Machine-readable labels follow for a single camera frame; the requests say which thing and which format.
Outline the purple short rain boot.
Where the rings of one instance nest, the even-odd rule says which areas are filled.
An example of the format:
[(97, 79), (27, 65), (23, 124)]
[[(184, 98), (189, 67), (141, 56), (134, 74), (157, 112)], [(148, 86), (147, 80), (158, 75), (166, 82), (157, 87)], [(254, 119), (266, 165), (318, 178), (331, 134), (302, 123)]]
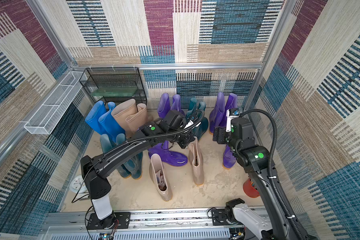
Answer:
[(158, 154), (161, 157), (163, 163), (167, 163), (171, 166), (181, 167), (188, 163), (188, 158), (178, 152), (170, 151), (169, 141), (155, 145), (148, 149), (149, 157), (153, 154)]

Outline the beige short rain boot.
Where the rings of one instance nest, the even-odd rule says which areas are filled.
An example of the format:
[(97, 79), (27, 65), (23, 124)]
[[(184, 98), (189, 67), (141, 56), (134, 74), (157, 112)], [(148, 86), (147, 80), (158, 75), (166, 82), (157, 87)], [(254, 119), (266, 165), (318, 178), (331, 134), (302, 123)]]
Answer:
[(149, 166), (149, 173), (155, 189), (161, 198), (168, 202), (172, 199), (173, 193), (169, 182), (167, 181), (162, 159), (158, 154), (151, 156), (151, 163)]

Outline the slim teal rain boot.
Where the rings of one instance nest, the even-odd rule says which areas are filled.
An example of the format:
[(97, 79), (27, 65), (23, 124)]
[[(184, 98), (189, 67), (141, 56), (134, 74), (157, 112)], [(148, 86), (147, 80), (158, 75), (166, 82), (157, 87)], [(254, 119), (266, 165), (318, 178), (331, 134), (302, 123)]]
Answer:
[[(101, 147), (103, 153), (107, 153), (110, 150), (112, 150), (116, 144), (112, 141), (112, 139), (107, 134), (102, 134), (100, 137)], [(123, 178), (128, 178), (131, 176), (131, 173), (126, 169), (124, 165), (121, 165), (117, 168), (117, 171), (119, 172), (120, 176)]]

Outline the beige tall rain boot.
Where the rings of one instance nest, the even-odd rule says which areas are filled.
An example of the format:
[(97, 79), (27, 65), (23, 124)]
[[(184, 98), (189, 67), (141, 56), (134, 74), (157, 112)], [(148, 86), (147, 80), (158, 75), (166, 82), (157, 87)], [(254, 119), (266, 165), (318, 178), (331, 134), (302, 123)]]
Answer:
[(115, 108), (111, 111), (112, 117), (116, 120), (119, 126), (125, 130), (127, 137), (131, 136), (132, 131), (127, 124), (126, 118), (136, 114), (137, 112), (135, 99), (129, 99), (122, 102), (115, 106)]

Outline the blue rain boot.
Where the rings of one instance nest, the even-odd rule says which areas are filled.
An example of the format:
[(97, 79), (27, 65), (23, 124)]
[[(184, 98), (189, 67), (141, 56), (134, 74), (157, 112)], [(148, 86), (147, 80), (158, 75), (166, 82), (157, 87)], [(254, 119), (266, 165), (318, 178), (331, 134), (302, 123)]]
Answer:
[(99, 123), (99, 118), (107, 112), (103, 101), (98, 101), (94, 104), (85, 122), (98, 134), (102, 135), (106, 133), (104, 127)]
[(112, 110), (116, 107), (114, 102), (108, 102), (109, 110), (99, 117), (99, 124), (101, 127), (100, 135), (106, 134), (114, 143), (119, 134), (124, 134), (125, 130), (112, 117)]

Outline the beige slim rain boot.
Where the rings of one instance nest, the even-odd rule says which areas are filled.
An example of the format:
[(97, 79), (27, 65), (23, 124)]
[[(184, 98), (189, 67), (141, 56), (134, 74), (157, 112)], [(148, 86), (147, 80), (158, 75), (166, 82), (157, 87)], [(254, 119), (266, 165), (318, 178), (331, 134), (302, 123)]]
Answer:
[(126, 118), (127, 125), (132, 133), (149, 121), (147, 105), (140, 103), (137, 105), (138, 112)]

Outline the large teal rain boot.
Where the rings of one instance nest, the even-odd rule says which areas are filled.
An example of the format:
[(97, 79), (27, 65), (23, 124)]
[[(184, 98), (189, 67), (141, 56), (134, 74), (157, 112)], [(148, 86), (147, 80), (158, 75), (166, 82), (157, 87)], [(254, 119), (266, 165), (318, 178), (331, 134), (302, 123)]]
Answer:
[(143, 153), (139, 153), (132, 157), (130, 160), (121, 165), (124, 172), (118, 170), (120, 175), (123, 178), (127, 178), (130, 175), (133, 179), (138, 180), (142, 176), (142, 160)]

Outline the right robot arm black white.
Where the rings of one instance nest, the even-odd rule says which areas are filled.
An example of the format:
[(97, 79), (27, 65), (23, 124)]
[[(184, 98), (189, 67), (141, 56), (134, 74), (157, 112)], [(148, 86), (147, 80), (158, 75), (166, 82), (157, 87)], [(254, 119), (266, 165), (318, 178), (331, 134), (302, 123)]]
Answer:
[[(271, 148), (255, 144), (252, 124), (245, 116), (260, 113), (268, 117), (273, 128)], [(243, 224), (259, 240), (314, 240), (303, 227), (282, 188), (273, 160), (278, 130), (274, 118), (266, 111), (252, 109), (240, 113), (233, 108), (226, 112), (226, 127), (216, 127), (213, 140), (227, 145), (255, 184), (268, 213), (266, 221), (241, 199), (226, 203), (229, 220)]]

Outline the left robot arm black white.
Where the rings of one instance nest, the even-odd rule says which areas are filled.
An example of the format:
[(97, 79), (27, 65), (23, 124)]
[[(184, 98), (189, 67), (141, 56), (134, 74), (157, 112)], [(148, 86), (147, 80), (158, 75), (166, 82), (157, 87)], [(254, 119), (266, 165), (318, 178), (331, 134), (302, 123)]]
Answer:
[(192, 130), (200, 125), (205, 112), (196, 110), (188, 119), (179, 111), (170, 110), (164, 118), (158, 118), (138, 127), (123, 143), (96, 157), (84, 156), (80, 160), (82, 177), (98, 220), (113, 223), (115, 216), (109, 193), (111, 185), (107, 177), (132, 157), (159, 143), (178, 143), (185, 149), (195, 140)]

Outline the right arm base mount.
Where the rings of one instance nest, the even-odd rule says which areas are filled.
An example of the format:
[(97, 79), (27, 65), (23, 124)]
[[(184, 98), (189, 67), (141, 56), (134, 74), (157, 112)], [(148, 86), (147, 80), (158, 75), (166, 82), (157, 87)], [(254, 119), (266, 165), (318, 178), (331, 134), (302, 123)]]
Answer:
[(228, 201), (223, 209), (215, 207), (208, 209), (207, 217), (212, 220), (214, 226), (242, 225), (234, 217), (233, 208), (238, 204), (244, 203), (245, 201), (240, 198)]

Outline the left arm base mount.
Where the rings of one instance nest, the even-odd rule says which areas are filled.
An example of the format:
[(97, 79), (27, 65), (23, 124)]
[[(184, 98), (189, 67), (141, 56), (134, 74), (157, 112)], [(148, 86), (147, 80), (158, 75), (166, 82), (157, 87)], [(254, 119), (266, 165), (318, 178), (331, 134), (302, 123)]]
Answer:
[(127, 229), (130, 224), (131, 212), (113, 212), (103, 220), (99, 220), (96, 213), (91, 213), (86, 219), (88, 230)]

